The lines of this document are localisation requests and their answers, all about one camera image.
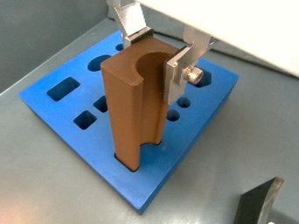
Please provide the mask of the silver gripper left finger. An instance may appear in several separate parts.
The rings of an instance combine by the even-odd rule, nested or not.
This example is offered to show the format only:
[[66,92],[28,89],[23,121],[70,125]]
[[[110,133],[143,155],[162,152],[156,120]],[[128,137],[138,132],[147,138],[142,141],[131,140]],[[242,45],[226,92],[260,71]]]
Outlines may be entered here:
[[135,0],[110,0],[112,16],[122,31],[123,46],[128,48],[138,41],[154,35],[146,24],[142,4]]

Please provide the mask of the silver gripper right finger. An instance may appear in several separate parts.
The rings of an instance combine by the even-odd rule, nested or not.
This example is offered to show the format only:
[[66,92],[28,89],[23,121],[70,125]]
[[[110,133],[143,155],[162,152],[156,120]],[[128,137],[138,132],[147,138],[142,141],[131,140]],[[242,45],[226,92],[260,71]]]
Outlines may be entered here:
[[216,39],[194,27],[186,26],[183,41],[187,45],[164,63],[163,100],[168,105],[183,95],[187,83],[196,85],[202,80],[199,58],[211,49]]

